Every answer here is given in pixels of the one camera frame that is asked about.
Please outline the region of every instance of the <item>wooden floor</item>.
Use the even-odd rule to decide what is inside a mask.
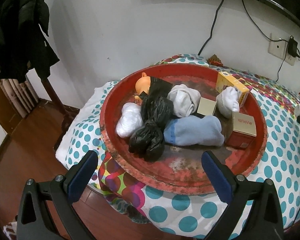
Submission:
[[[23,119],[0,154],[0,225],[11,222],[18,213],[24,184],[33,178],[37,182],[52,180],[66,169],[55,158],[53,146],[61,134],[61,114],[52,105],[40,103]],[[54,206],[51,214],[61,235],[66,230]],[[74,208],[98,240],[186,240],[188,237],[164,233],[152,224],[138,225],[115,211],[103,196],[85,189]]]

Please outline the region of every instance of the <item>light blue sock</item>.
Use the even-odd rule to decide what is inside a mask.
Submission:
[[[201,144],[221,146],[225,137],[221,134],[221,123],[213,115],[199,118],[194,115],[171,120],[164,129],[167,143],[178,146]]]

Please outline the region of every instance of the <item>wall outlet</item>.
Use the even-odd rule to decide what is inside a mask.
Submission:
[[[272,33],[270,34],[270,39],[281,40],[280,37],[277,37]],[[287,45],[288,43],[285,41],[270,41],[268,53],[283,60],[286,53]]]
[[[290,64],[291,66],[294,66],[294,63],[296,61],[296,58],[291,56],[288,52],[287,52],[287,56],[286,59],[284,60],[285,62],[287,62],[288,64]]]

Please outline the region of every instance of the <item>orange doll head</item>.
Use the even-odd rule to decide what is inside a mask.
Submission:
[[[149,88],[150,88],[150,77],[147,76],[145,72],[142,73],[142,77],[138,79],[136,82],[136,92],[138,95],[140,95],[143,91],[148,95],[149,94]],[[142,101],[142,99],[139,96],[134,97],[135,100]]]

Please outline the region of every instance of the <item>blue gripper pad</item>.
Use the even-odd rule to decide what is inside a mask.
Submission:
[[[202,154],[201,165],[220,200],[229,204],[236,185],[230,169],[222,165],[211,151]]]
[[[98,155],[95,151],[90,150],[77,165],[70,168],[63,183],[69,203],[79,201],[97,166]]]

